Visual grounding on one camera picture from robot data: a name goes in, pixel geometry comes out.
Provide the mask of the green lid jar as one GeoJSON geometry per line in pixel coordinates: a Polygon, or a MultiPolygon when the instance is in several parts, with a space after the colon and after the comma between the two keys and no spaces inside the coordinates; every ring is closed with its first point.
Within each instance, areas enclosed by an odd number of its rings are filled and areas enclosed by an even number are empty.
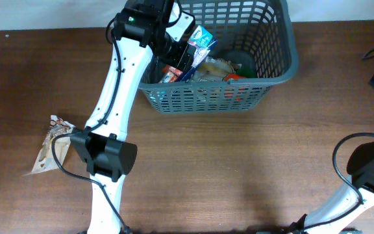
{"type": "Polygon", "coordinates": [[[236,71],[236,74],[241,77],[246,77],[248,79],[256,78],[256,73],[251,68],[246,68],[246,67],[240,68],[239,70],[236,71]]]}

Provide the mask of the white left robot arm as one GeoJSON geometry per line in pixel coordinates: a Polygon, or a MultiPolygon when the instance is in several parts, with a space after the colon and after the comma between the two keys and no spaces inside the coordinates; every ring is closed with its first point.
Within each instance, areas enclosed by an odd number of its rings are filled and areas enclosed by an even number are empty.
{"type": "Polygon", "coordinates": [[[192,64],[192,48],[181,38],[194,17],[178,1],[127,1],[108,23],[112,60],[101,95],[84,129],[70,140],[86,164],[92,184],[92,214],[87,233],[130,233],[119,214],[126,176],[138,148],[126,141],[138,86],[153,60],[182,70],[192,64]]]}

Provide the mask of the Kleenex tissue multipack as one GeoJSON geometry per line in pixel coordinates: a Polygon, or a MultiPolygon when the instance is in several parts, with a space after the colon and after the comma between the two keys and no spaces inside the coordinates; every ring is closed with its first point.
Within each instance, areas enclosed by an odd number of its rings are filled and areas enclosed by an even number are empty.
{"type": "Polygon", "coordinates": [[[159,83],[174,83],[179,81],[188,81],[197,71],[199,65],[207,58],[211,50],[214,49],[218,40],[203,26],[198,25],[190,35],[187,43],[193,46],[193,61],[188,71],[180,71],[170,65],[167,65],[162,71],[163,78],[159,83]]]}

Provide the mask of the beige snack bag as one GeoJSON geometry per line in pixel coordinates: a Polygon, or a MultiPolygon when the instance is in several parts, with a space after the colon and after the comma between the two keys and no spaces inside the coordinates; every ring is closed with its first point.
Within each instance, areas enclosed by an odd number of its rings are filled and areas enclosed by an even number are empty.
{"type": "Polygon", "coordinates": [[[236,64],[221,58],[207,57],[191,77],[192,82],[219,82],[242,78],[236,72],[242,64],[236,64]]]}
{"type": "Polygon", "coordinates": [[[56,115],[51,115],[49,130],[42,143],[42,148],[39,151],[37,158],[35,160],[32,170],[26,174],[30,176],[33,174],[40,174],[43,172],[48,172],[50,170],[58,169],[58,165],[53,157],[52,147],[55,147],[56,158],[60,164],[63,164],[68,149],[71,145],[70,138],[64,137],[59,138],[53,143],[55,137],[72,133],[75,126],[56,115]]]}

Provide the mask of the red orange pasta packet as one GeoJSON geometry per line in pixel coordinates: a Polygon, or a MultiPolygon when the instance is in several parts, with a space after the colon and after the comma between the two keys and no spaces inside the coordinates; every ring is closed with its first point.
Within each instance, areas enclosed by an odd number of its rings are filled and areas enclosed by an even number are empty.
{"type": "MultiPolygon", "coordinates": [[[[159,83],[174,83],[181,81],[181,76],[183,75],[183,73],[180,70],[172,66],[166,66],[162,71],[164,72],[164,76],[163,78],[161,78],[159,83]]],[[[204,66],[196,70],[189,78],[187,78],[187,81],[237,81],[238,79],[244,79],[244,77],[215,66],[204,66]]]]}

